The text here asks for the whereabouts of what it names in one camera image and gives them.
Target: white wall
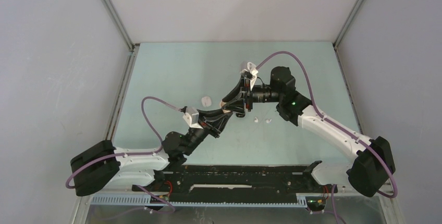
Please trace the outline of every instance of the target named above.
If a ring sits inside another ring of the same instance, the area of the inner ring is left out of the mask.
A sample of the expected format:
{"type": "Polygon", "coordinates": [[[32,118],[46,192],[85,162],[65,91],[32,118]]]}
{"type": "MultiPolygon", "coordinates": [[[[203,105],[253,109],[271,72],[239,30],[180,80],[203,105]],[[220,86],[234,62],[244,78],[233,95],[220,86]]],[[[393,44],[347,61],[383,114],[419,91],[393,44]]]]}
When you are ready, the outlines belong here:
{"type": "Polygon", "coordinates": [[[1,223],[67,223],[128,50],[100,0],[0,0],[1,223]]]}
{"type": "Polygon", "coordinates": [[[442,0],[367,0],[340,58],[365,132],[391,145],[407,223],[439,223],[442,0]]]}
{"type": "Polygon", "coordinates": [[[112,0],[140,42],[334,41],[356,0],[112,0]]]}

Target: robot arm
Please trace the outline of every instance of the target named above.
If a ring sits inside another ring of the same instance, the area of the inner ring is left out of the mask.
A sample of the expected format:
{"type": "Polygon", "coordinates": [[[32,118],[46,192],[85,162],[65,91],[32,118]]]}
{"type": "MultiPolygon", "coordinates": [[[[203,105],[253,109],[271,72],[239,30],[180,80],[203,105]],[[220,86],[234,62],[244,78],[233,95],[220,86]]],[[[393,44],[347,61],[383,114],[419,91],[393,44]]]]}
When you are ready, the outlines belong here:
{"type": "Polygon", "coordinates": [[[395,165],[391,148],[387,140],[378,137],[375,140],[359,134],[333,118],[327,116],[312,101],[296,90],[295,78],[287,67],[275,67],[271,71],[269,85],[254,86],[249,77],[255,77],[253,64],[249,70],[241,72],[238,85],[221,102],[225,111],[235,111],[243,117],[245,109],[251,111],[253,103],[278,102],[276,110],[286,121],[307,129],[335,146],[346,156],[348,164],[314,163],[312,177],[320,185],[348,184],[361,194],[371,197],[387,181],[388,174],[374,155],[360,143],[370,143],[370,147],[381,156],[391,173],[395,165]]]}
{"type": "Polygon", "coordinates": [[[352,131],[333,120],[296,90],[295,78],[287,67],[275,67],[269,85],[255,86],[257,69],[244,62],[235,88],[223,98],[221,109],[202,111],[184,107],[181,111],[189,125],[186,134],[170,132],[158,150],[126,150],[102,141],[71,160],[72,178],[78,196],[90,195],[102,188],[121,188],[133,184],[152,186],[164,182],[164,169],[182,165],[196,147],[209,135],[217,138],[227,121],[236,113],[244,117],[254,103],[278,103],[276,110],[286,121],[307,129],[337,147],[348,159],[347,164],[314,162],[306,171],[319,185],[348,184],[371,197],[387,181],[388,174],[379,161],[360,141],[370,147],[387,164],[391,173],[395,165],[387,140],[375,140],[352,131]],[[356,140],[348,135],[353,133],[356,140]]]}
{"type": "Polygon", "coordinates": [[[181,109],[189,125],[186,134],[170,132],[161,148],[129,150],[114,147],[110,140],[101,141],[74,157],[70,164],[77,196],[86,196],[106,189],[121,189],[133,184],[157,186],[163,184],[162,170],[174,169],[186,162],[209,135],[218,138],[232,112],[222,109],[203,111],[193,107],[181,109]]]}

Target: gray wall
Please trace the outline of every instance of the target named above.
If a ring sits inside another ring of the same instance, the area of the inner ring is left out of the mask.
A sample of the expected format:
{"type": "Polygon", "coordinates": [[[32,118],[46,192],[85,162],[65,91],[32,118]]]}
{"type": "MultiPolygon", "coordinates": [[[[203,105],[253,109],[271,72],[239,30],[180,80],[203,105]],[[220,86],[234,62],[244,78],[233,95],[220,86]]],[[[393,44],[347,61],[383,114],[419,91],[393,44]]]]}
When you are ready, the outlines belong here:
{"type": "Polygon", "coordinates": [[[397,165],[407,223],[440,222],[442,0],[367,0],[339,55],[363,130],[397,165]]]}
{"type": "Polygon", "coordinates": [[[67,223],[69,161],[105,132],[127,49],[100,0],[0,0],[1,223],[67,223]]]}

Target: light blue table surface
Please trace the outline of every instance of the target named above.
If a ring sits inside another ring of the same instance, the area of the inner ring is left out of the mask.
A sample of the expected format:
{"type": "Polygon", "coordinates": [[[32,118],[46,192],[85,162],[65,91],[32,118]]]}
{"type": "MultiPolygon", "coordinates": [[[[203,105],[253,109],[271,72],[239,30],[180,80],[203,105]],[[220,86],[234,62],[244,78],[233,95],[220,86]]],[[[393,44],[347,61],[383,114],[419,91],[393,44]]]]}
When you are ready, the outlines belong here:
{"type": "MultiPolygon", "coordinates": [[[[310,77],[316,103],[328,115],[357,130],[347,90],[333,46],[329,42],[233,42],[233,43],[142,43],[116,133],[114,145],[123,148],[154,148],[159,140],[145,122],[141,100],[159,97],[177,107],[195,106],[211,110],[237,84],[244,61],[258,65],[276,51],[290,51],[303,62],[310,77]],[[203,96],[212,98],[204,108],[203,96]]],[[[301,68],[288,55],[279,55],[259,70],[269,83],[276,66],[290,67],[299,92],[308,96],[301,68]]],[[[207,137],[188,157],[187,164],[297,165],[315,160],[346,161],[343,155],[306,130],[284,121],[276,104],[254,104],[245,118],[232,116],[220,138],[207,137]],[[253,121],[258,117],[259,123],[253,121]]],[[[171,131],[185,134],[182,113],[147,100],[146,114],[162,138],[171,131]]]]}

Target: cable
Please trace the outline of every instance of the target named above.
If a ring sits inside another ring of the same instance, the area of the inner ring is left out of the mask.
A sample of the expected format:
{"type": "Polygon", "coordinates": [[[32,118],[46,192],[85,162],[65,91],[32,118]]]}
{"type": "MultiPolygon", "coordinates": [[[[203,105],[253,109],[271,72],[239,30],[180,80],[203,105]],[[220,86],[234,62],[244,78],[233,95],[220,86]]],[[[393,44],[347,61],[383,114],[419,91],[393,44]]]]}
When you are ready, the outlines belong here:
{"type": "Polygon", "coordinates": [[[262,83],[263,87],[268,88],[268,86],[263,82],[263,80],[261,79],[261,77],[257,77],[257,78],[261,80],[261,83],[262,83]]]}
{"type": "Polygon", "coordinates": [[[323,200],[326,200],[326,199],[328,199],[328,187],[327,187],[327,186],[324,186],[323,189],[324,189],[324,193],[322,194],[322,199],[323,199],[323,200]]]}
{"type": "Polygon", "coordinates": [[[144,191],[146,194],[150,195],[150,196],[153,197],[154,199],[156,199],[156,200],[158,200],[158,201],[160,201],[160,202],[162,202],[162,203],[164,203],[164,204],[166,204],[167,206],[169,206],[169,207],[172,208],[171,211],[167,211],[167,212],[166,212],[166,211],[165,211],[165,212],[163,212],[163,211],[157,211],[157,210],[153,210],[153,209],[151,209],[151,211],[153,211],[153,212],[157,212],[157,213],[159,213],[159,214],[172,214],[173,212],[175,212],[175,207],[172,206],[172,204],[171,204],[170,202],[165,201],[165,200],[159,198],[158,196],[152,194],[151,192],[149,192],[147,189],[143,188],[143,187],[140,186],[140,185],[137,185],[137,187],[139,187],[142,191],[144,191]]]}
{"type": "MultiPolygon", "coordinates": [[[[318,215],[318,214],[332,214],[334,215],[335,213],[333,213],[333,211],[311,211],[309,208],[307,208],[307,211],[312,214],[312,215],[318,215]]],[[[340,215],[338,215],[338,219],[340,219],[342,221],[343,224],[347,224],[344,220],[344,218],[342,218],[340,215]]]]}
{"type": "Polygon", "coordinates": [[[378,190],[377,192],[380,195],[383,195],[387,198],[395,198],[398,195],[398,186],[396,185],[396,180],[393,177],[393,174],[391,173],[390,169],[388,168],[387,164],[384,162],[384,160],[376,153],[376,151],[374,151],[368,144],[366,144],[365,142],[363,142],[362,140],[358,140],[359,138],[354,135],[353,133],[351,133],[350,131],[346,130],[345,128],[341,127],[339,124],[335,123],[334,121],[330,120],[329,118],[324,118],[324,115],[319,111],[315,99],[313,97],[313,91],[312,91],[312,86],[310,85],[310,79],[309,76],[307,75],[307,71],[304,68],[304,65],[301,63],[301,60],[299,60],[299,58],[297,56],[295,56],[294,54],[292,54],[291,52],[288,51],[278,51],[275,52],[271,55],[269,55],[266,59],[264,59],[257,67],[256,69],[261,68],[261,66],[263,66],[267,61],[269,61],[270,59],[272,59],[274,56],[279,55],[279,54],[287,54],[291,57],[293,57],[296,62],[299,64],[299,66],[302,69],[302,72],[304,73],[305,76],[305,80],[307,82],[307,87],[309,88],[309,94],[310,94],[310,99],[312,100],[312,105],[313,108],[315,109],[316,113],[318,114],[319,117],[321,117],[321,119],[323,119],[324,121],[330,123],[331,125],[333,125],[334,127],[338,128],[339,130],[341,130],[342,132],[344,132],[345,134],[347,134],[349,137],[351,137],[352,139],[354,139],[356,142],[361,143],[367,150],[369,150],[375,157],[376,159],[379,161],[379,163],[382,165],[382,167],[385,169],[385,172],[387,173],[390,181],[391,181],[391,186],[393,187],[393,194],[389,195],[386,194],[380,190],[378,190]]]}
{"type": "Polygon", "coordinates": [[[336,223],[339,224],[339,215],[336,212],[336,206],[335,206],[335,188],[336,188],[336,184],[333,185],[333,187],[331,188],[331,207],[333,208],[333,214],[335,215],[335,219],[336,219],[336,223]]]}
{"type": "MultiPolygon", "coordinates": [[[[161,138],[160,134],[156,131],[156,129],[153,127],[153,125],[150,123],[148,117],[146,116],[146,113],[144,112],[144,102],[145,102],[147,99],[153,99],[153,100],[156,100],[156,101],[158,101],[158,102],[160,102],[160,103],[166,105],[167,107],[169,107],[169,108],[171,108],[171,109],[173,109],[173,110],[176,110],[176,111],[181,111],[181,109],[179,109],[179,108],[173,106],[172,104],[169,104],[169,103],[167,103],[167,102],[165,102],[165,101],[163,101],[163,100],[161,100],[161,99],[159,99],[159,98],[157,98],[157,97],[154,97],[154,96],[146,96],[146,97],[143,98],[143,100],[141,101],[141,112],[143,113],[144,119],[145,119],[146,122],[148,123],[149,127],[153,130],[153,132],[154,132],[154,133],[156,134],[156,136],[158,137],[158,139],[159,139],[159,141],[160,141],[160,146],[159,146],[159,148],[157,148],[156,150],[154,150],[154,151],[152,151],[152,152],[128,152],[128,153],[116,153],[116,154],[110,154],[110,155],[105,155],[105,156],[102,156],[102,157],[97,158],[97,159],[95,159],[95,160],[92,160],[92,161],[90,161],[90,162],[84,164],[83,166],[81,166],[79,169],[77,169],[75,172],[73,172],[73,173],[69,176],[69,178],[66,180],[66,183],[65,183],[66,188],[68,188],[68,189],[75,189],[75,186],[71,186],[71,185],[69,185],[70,181],[71,181],[75,176],[77,176],[79,173],[81,173],[82,171],[84,171],[85,169],[89,168],[90,166],[92,166],[92,165],[94,165],[94,164],[96,164],[96,163],[99,163],[99,162],[104,161],[104,160],[106,160],[106,159],[110,159],[110,158],[118,157],[118,156],[125,156],[125,155],[128,155],[128,156],[132,156],[132,155],[152,155],[152,154],[159,153],[159,152],[163,149],[163,146],[161,145],[161,143],[163,142],[163,139],[161,138]]],[[[137,185],[137,186],[138,186],[142,191],[144,191],[145,193],[147,193],[148,195],[150,195],[151,197],[153,197],[153,198],[159,200],[160,202],[162,202],[162,203],[164,203],[164,204],[166,204],[166,205],[168,205],[169,207],[172,208],[172,211],[167,211],[167,212],[156,211],[156,210],[153,210],[153,209],[151,209],[151,212],[152,212],[152,211],[155,211],[155,212],[160,213],[160,214],[171,214],[171,213],[173,213],[173,212],[175,211],[174,206],[172,206],[172,204],[170,204],[169,202],[167,202],[167,201],[165,201],[165,200],[163,200],[163,199],[161,199],[161,198],[159,198],[159,197],[153,195],[151,192],[149,192],[148,190],[146,190],[146,189],[143,188],[142,186],[140,186],[140,185],[137,185]]],[[[171,194],[171,192],[172,192],[172,184],[170,183],[170,192],[169,192],[169,195],[171,194]]],[[[122,216],[122,215],[125,215],[125,214],[129,213],[129,212],[132,212],[132,211],[135,211],[135,210],[141,210],[141,209],[145,209],[145,208],[144,208],[144,207],[135,207],[135,208],[129,209],[129,210],[123,212],[123,213],[120,213],[120,214],[118,214],[118,215],[116,215],[116,216],[109,217],[109,218],[105,218],[105,219],[102,219],[102,220],[115,219],[115,218],[118,218],[118,217],[120,217],[120,216],[122,216]]]]}
{"type": "Polygon", "coordinates": [[[145,98],[143,98],[143,100],[141,100],[141,112],[143,113],[144,119],[145,119],[146,122],[148,123],[149,127],[151,127],[152,131],[153,131],[153,132],[156,134],[156,136],[158,137],[159,142],[162,143],[162,142],[163,142],[163,139],[161,138],[161,135],[160,135],[160,134],[158,133],[158,131],[156,131],[156,129],[152,126],[151,122],[149,121],[148,117],[146,116],[146,112],[144,112],[144,102],[145,102],[147,99],[156,100],[156,101],[158,101],[158,102],[160,102],[160,103],[166,105],[167,107],[169,107],[169,108],[171,108],[171,109],[173,109],[173,110],[176,110],[176,111],[180,111],[180,109],[177,108],[177,107],[175,107],[175,106],[172,105],[172,104],[169,104],[169,103],[167,103],[167,102],[165,102],[165,101],[163,101],[163,100],[161,100],[161,99],[155,97],[155,96],[146,96],[145,98]]]}
{"type": "Polygon", "coordinates": [[[169,185],[169,187],[170,187],[169,194],[168,194],[168,197],[170,198],[170,194],[172,194],[172,191],[173,191],[174,187],[172,186],[172,183],[171,183],[170,181],[166,181],[166,183],[167,183],[167,184],[169,185]]]}
{"type": "Polygon", "coordinates": [[[119,214],[117,214],[117,215],[114,215],[114,216],[112,216],[112,217],[101,218],[101,217],[99,217],[99,216],[97,216],[97,215],[95,214],[95,211],[92,212],[93,216],[94,216],[95,218],[101,220],[101,221],[105,221],[105,220],[113,220],[113,219],[116,219],[116,218],[121,217],[121,216],[123,216],[123,215],[125,215],[125,214],[128,214],[128,213],[130,213],[130,212],[132,212],[132,211],[137,211],[137,210],[148,210],[148,209],[149,209],[149,212],[150,212],[150,213],[156,212],[156,213],[159,213],[159,214],[172,214],[173,212],[175,212],[175,207],[174,207],[171,203],[169,203],[168,201],[165,201],[165,200],[159,198],[158,196],[152,194],[151,192],[149,192],[148,190],[146,190],[144,187],[142,187],[142,186],[140,186],[140,185],[137,185],[137,187],[139,187],[142,191],[144,191],[145,193],[147,193],[148,195],[150,195],[150,196],[153,197],[154,199],[156,199],[156,200],[158,200],[158,201],[160,201],[160,202],[162,202],[162,203],[168,205],[169,207],[172,208],[172,210],[171,210],[171,211],[158,211],[158,210],[150,209],[150,208],[147,208],[147,207],[134,207],[134,208],[131,208],[131,209],[127,210],[127,211],[124,211],[124,212],[122,212],[122,213],[119,213],[119,214]]]}

